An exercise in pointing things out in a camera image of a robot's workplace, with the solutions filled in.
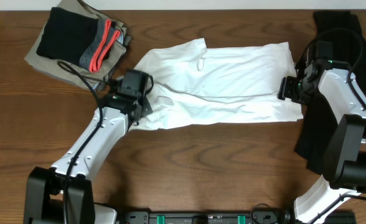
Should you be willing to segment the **white printed t-shirt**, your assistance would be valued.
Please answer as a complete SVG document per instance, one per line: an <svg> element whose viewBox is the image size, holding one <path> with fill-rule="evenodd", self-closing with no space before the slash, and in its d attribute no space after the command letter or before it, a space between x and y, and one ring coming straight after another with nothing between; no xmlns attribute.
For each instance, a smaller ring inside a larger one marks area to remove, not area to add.
<svg viewBox="0 0 366 224"><path fill-rule="evenodd" d="M152 75L152 113L133 129L154 131L192 124L273 123L303 118L301 106L277 97L294 75L287 42L260 47L207 47L204 39L152 49L135 66Z"/></svg>

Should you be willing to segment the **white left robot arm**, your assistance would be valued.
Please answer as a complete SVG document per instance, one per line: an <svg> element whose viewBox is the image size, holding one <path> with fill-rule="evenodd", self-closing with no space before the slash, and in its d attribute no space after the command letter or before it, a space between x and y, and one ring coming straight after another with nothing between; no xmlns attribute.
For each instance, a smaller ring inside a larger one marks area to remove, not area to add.
<svg viewBox="0 0 366 224"><path fill-rule="evenodd" d="M153 86L153 77L139 70L111 81L75 144L49 168L35 167L29 174L24 223L117 222L116 209L95 203L92 180L131 125L152 112L147 95Z"/></svg>

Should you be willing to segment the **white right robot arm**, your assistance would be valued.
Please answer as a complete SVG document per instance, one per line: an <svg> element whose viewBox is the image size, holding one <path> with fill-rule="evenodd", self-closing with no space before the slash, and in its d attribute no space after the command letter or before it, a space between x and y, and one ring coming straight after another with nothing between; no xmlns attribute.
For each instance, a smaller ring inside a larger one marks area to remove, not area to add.
<svg viewBox="0 0 366 224"><path fill-rule="evenodd" d="M279 220L326 223L344 202L366 201L366 96L354 68L333 58L331 42L311 42L295 69L296 77L282 79L278 99L307 105L320 96L337 127L324 151L320 178Z"/></svg>

